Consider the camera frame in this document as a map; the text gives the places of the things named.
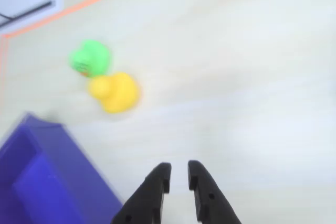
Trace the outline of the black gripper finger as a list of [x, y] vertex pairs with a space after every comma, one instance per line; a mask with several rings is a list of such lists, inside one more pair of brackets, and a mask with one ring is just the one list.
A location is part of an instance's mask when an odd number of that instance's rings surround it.
[[161, 223], [164, 195], [170, 192], [172, 166], [158, 164], [113, 217], [113, 224]]
[[194, 192], [197, 221], [241, 224], [217, 183], [199, 161], [188, 162], [188, 186], [189, 190]]

